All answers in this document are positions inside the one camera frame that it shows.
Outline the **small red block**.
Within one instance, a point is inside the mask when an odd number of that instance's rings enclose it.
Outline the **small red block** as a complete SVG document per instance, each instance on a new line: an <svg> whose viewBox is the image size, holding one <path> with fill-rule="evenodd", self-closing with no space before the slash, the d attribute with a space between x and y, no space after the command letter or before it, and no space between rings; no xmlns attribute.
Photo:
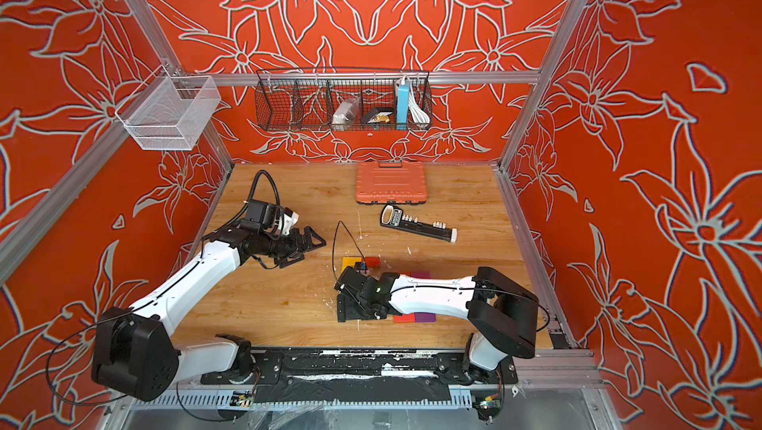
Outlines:
<svg viewBox="0 0 762 430"><path fill-rule="evenodd" d="M363 259L367 268L378 268L380 266L380 258L378 256L368 256Z"/></svg>

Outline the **orange block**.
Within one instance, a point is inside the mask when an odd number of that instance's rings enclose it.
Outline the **orange block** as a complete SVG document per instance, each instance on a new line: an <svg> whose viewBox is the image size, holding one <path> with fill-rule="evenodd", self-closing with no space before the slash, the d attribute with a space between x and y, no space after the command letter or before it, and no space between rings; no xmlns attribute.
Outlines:
<svg viewBox="0 0 762 430"><path fill-rule="evenodd" d="M363 263L361 257L343 257L343 260L341 261L341 270L345 270L347 267L355 268L359 263Z"/></svg>

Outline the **long red block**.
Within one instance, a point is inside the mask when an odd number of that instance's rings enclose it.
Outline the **long red block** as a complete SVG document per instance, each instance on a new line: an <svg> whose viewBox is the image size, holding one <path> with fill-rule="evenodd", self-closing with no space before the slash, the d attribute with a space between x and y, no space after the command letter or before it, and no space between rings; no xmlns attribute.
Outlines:
<svg viewBox="0 0 762 430"><path fill-rule="evenodd" d="M396 324L402 324L402 323L415 323L416 322L416 316L414 314L407 314L402 316L394 316L393 321Z"/></svg>

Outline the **dark purple block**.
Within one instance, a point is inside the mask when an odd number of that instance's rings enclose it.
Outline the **dark purple block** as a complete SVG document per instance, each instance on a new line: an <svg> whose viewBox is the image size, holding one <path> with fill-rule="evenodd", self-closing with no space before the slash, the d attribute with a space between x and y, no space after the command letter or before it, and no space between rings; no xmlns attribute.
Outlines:
<svg viewBox="0 0 762 430"><path fill-rule="evenodd" d="M416 323L434 323L436 322L437 317L433 313L416 313L415 314L415 322Z"/></svg>

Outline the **small magenta block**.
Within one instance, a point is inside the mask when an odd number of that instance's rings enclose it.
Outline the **small magenta block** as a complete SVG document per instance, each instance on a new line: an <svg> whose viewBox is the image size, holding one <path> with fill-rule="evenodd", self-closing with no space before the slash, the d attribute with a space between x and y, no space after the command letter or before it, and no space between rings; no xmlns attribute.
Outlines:
<svg viewBox="0 0 762 430"><path fill-rule="evenodd" d="M425 271L411 272L410 276L416 279L431 279L431 273Z"/></svg>

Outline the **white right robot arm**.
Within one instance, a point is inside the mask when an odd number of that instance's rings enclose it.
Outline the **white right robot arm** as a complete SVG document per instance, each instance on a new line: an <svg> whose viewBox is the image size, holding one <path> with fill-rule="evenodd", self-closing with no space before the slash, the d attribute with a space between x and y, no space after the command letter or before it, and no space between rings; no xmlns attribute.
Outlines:
<svg viewBox="0 0 762 430"><path fill-rule="evenodd" d="M440 280L391 272L372 277L348 266L335 291L339 322L427 313L470 323L474 332L462 359L466 372L495 372L508 358L536 356L539 299L492 267Z"/></svg>

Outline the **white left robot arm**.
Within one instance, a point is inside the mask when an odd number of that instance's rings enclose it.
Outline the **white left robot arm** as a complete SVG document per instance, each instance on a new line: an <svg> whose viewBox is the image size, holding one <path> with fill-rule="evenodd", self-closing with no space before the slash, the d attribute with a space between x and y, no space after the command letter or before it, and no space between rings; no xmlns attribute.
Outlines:
<svg viewBox="0 0 762 430"><path fill-rule="evenodd" d="M225 227L208 235L192 261L153 292L126 308L108 309L95 329L91 378L97 384L141 401L170 386L205 374L225 374L246 382L255 374L248 340L218 334L200 345L176 346L182 320L224 277L250 258L269 257L277 268L304 260L327 243L312 228L268 235Z"/></svg>

